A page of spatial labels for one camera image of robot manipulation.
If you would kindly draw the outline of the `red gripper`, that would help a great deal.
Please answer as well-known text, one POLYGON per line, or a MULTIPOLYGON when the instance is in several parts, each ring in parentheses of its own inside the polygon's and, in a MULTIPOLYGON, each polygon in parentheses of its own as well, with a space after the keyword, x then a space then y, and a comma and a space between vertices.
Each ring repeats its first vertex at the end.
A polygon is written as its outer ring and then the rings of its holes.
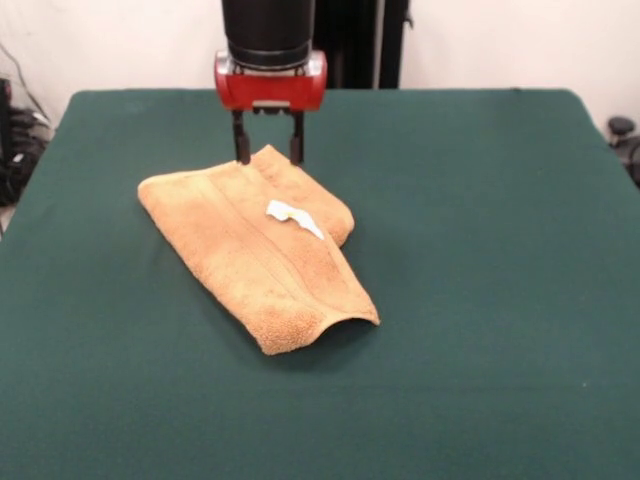
POLYGON ((294 69, 259 71, 242 67, 228 51, 218 51, 214 80, 222 105, 232 111, 233 140, 240 163, 247 165, 251 161, 243 111, 264 108, 291 111, 290 161, 293 165, 304 162, 303 111, 317 111, 323 102, 327 80, 327 61, 323 52, 312 51, 307 62, 294 69))

